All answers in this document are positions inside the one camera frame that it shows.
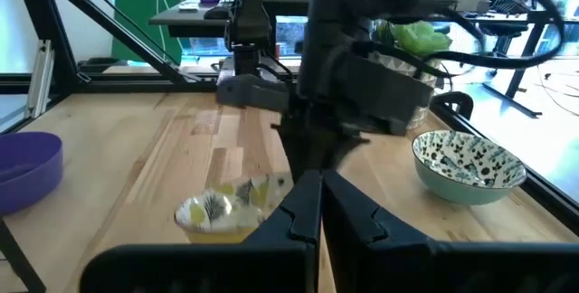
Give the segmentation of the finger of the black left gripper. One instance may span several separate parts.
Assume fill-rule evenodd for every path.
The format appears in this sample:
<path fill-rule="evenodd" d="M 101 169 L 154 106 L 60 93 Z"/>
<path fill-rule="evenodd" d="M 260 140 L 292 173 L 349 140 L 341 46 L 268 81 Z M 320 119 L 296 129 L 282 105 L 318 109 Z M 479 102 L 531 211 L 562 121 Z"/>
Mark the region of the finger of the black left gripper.
<path fill-rule="evenodd" d="M 299 180 L 306 171 L 317 168 L 311 150 L 311 137 L 306 128 L 283 120 L 278 125 L 278 133 L 294 180 Z"/>
<path fill-rule="evenodd" d="M 338 170 L 343 160 L 358 147 L 368 144 L 360 132 L 344 127 L 322 128 L 315 135 L 315 168 Z"/>

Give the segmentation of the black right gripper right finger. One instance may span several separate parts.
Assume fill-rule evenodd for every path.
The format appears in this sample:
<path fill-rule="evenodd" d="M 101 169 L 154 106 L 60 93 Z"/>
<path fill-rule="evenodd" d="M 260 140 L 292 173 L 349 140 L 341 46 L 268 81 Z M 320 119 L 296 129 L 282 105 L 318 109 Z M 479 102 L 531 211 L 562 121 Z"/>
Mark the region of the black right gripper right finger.
<path fill-rule="evenodd" d="M 438 241 L 335 171 L 323 218 L 338 293 L 579 293 L 579 243 Z"/>

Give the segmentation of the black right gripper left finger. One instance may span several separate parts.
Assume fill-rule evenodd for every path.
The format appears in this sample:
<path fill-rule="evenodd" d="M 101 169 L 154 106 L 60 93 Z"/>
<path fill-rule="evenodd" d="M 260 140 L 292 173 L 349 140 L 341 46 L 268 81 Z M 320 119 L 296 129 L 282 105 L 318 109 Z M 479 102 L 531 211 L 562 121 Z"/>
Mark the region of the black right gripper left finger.
<path fill-rule="evenodd" d="M 240 243 L 121 245 L 94 257 L 79 293 L 316 293 L 322 179 L 305 172 Z"/>

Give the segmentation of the yellow leaf-print mini bowl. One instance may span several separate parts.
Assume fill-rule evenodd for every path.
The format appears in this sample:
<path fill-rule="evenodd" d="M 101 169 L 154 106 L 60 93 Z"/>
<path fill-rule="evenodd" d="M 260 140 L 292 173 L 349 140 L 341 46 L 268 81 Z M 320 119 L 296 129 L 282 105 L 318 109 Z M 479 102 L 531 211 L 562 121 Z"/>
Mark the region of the yellow leaf-print mini bowl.
<path fill-rule="evenodd" d="M 176 225 L 192 243 L 237 243 L 254 232 L 291 191 L 290 172 L 243 176 L 182 201 Z"/>

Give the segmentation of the teal floral mini bowl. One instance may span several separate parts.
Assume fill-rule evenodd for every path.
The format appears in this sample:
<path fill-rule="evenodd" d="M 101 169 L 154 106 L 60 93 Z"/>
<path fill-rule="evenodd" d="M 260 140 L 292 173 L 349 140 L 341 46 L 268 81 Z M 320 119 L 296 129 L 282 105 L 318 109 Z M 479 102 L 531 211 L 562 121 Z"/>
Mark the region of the teal floral mini bowl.
<path fill-rule="evenodd" d="M 452 203 L 494 203 L 527 180 L 520 159 L 486 138 L 464 132 L 423 132 L 413 139 L 412 153 L 424 186 Z"/>

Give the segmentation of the purple plastic mini bowl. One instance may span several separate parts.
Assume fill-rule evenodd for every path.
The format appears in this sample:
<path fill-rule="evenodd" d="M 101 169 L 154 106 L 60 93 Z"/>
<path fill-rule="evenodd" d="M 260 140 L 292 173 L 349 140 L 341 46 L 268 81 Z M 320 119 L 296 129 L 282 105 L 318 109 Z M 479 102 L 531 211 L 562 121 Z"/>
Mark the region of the purple plastic mini bowl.
<path fill-rule="evenodd" d="M 63 179 L 62 140 L 47 132 L 0 135 L 0 216 L 41 201 Z"/>

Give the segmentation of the succulent in white patterned pot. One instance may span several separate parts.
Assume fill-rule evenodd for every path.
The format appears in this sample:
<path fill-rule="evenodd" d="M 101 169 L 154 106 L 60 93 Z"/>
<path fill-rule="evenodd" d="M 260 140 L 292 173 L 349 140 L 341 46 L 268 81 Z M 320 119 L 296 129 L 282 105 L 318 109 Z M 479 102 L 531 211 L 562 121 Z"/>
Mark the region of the succulent in white patterned pot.
<path fill-rule="evenodd" d="M 400 49 L 416 58 L 423 58 L 435 52 L 447 51 L 450 49 L 452 43 L 448 35 L 435 32 L 434 27 L 424 21 L 412 24 L 393 24 L 385 20 L 379 20 L 375 22 L 372 39 L 387 47 Z M 384 55 L 377 51 L 375 51 L 374 56 L 388 69 L 397 71 L 408 77 L 414 75 L 416 68 L 409 62 Z M 437 77 L 423 71 L 419 80 L 434 89 Z M 409 122 L 407 129 L 411 130 L 419 127 L 428 114 L 428 106 L 426 108 L 417 108 L 414 111 L 413 118 Z"/>

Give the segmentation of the black side desk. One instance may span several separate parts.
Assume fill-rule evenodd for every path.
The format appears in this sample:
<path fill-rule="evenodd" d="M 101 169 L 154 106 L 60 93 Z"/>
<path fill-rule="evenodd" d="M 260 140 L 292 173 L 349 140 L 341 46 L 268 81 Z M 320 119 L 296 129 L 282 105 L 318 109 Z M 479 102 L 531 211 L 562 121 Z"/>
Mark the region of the black side desk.
<path fill-rule="evenodd" d="M 472 17 L 472 22 L 476 22 L 478 26 L 484 26 L 487 28 L 500 28 L 501 31 L 498 33 L 498 45 L 495 46 L 491 54 L 495 54 L 498 58 L 503 59 L 531 59 L 537 58 L 542 55 L 547 55 L 547 52 L 539 53 L 536 55 L 536 48 L 539 41 L 542 39 L 542 34 L 546 26 L 552 24 L 553 35 L 558 35 L 558 29 L 555 25 L 555 21 L 546 11 L 531 11 L 528 14 L 522 14 L 519 17 L 512 15 L 508 17 L 506 14 L 499 13 L 489 13 L 487 17 L 483 17 L 481 14 L 478 17 Z M 524 49 L 522 50 L 520 57 L 509 57 L 508 48 L 513 39 L 521 36 L 524 32 L 530 31 L 527 42 Z M 498 73 L 496 67 L 490 67 L 488 75 L 491 80 L 484 81 L 482 83 L 486 90 L 489 90 L 492 94 L 497 95 L 501 99 L 505 99 L 508 103 L 511 103 L 520 112 L 526 114 L 531 118 L 537 118 L 542 115 L 538 110 L 532 110 L 524 105 L 520 104 L 515 100 L 516 93 L 520 90 L 519 86 L 523 80 L 525 72 L 527 69 L 536 67 L 537 64 L 521 66 L 520 64 L 513 68 L 512 77 L 510 78 L 509 84 L 505 88 L 501 88 L 497 81 L 494 81 Z"/>

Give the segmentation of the dark grey desk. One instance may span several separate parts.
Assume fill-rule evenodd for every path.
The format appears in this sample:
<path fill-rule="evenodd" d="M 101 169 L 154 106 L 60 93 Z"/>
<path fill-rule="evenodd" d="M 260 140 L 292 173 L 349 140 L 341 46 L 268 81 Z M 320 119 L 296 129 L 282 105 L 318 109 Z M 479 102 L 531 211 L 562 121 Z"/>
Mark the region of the dark grey desk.
<path fill-rule="evenodd" d="M 279 16 L 307 16 L 309 0 L 263 0 L 275 33 Z M 210 6 L 200 7 L 196 13 L 181 13 L 177 6 L 171 7 L 148 20 L 149 25 L 166 26 L 175 38 L 223 38 L 225 20 L 206 20 L 204 13 Z"/>

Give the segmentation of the black frame post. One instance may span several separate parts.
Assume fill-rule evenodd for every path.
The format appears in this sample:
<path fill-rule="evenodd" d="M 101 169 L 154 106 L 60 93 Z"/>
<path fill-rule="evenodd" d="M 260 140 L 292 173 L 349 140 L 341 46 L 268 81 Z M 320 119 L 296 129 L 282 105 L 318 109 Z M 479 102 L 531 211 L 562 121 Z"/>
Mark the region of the black frame post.
<path fill-rule="evenodd" d="M 46 293 L 43 281 L 24 255 L 2 218 L 0 218 L 0 251 L 26 287 L 26 291 L 23 293 Z"/>

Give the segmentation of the silver aluminium bracket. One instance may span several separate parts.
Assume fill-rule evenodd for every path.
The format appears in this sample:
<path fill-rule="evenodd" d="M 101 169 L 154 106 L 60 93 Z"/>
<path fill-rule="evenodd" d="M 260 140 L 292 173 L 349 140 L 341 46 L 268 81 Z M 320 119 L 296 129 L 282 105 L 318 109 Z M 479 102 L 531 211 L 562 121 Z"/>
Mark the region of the silver aluminium bracket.
<path fill-rule="evenodd" d="M 51 40 L 40 40 L 38 42 L 25 106 L 25 116 L 27 118 L 39 118 L 46 111 L 52 83 L 54 55 Z"/>

